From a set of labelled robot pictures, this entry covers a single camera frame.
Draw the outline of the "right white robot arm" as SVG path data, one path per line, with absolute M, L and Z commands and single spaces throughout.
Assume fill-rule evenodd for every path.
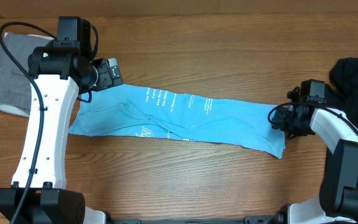
M 324 176 L 317 197 L 277 212 L 272 223 L 358 223 L 358 129 L 331 105 L 289 102 L 268 114 L 288 138 L 318 135 L 326 144 Z

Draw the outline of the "light blue printed t-shirt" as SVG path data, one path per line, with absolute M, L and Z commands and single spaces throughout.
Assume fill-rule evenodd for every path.
M 91 103 L 81 103 L 69 132 L 224 143 L 281 158 L 285 134 L 268 122 L 271 109 L 272 105 L 123 84 L 93 93 Z

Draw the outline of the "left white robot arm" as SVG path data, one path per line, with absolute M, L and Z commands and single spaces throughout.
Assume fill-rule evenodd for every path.
M 67 190 L 65 151 L 77 97 L 122 85 L 117 60 L 90 61 L 74 47 L 37 47 L 29 56 L 32 104 L 21 160 L 0 212 L 10 223 L 112 223 L 108 212 Z

